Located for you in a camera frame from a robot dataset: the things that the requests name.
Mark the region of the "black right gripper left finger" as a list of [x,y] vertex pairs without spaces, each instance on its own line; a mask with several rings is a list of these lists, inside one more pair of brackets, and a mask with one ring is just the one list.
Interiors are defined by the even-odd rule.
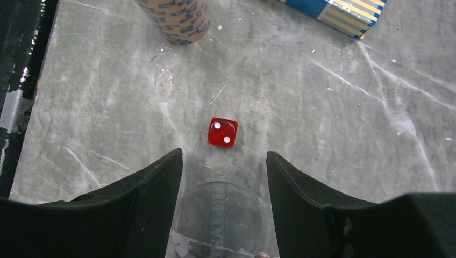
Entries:
[[71,201],[1,199],[1,257],[164,257],[183,171],[177,148]]

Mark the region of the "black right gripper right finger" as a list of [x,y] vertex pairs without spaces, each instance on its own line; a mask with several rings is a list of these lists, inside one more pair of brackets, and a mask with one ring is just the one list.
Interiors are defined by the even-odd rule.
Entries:
[[376,204],[337,191],[277,152],[266,158],[281,257],[455,257],[455,194]]

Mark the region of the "red die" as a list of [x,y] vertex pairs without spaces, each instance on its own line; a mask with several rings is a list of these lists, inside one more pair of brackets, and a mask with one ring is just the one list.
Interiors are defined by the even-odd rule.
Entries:
[[225,148],[234,146],[238,123],[233,120],[213,117],[208,130],[208,143]]

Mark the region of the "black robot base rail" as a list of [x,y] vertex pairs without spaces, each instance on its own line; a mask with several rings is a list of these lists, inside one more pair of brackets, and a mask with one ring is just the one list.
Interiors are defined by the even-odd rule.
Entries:
[[1,197],[12,189],[59,1],[1,1]]

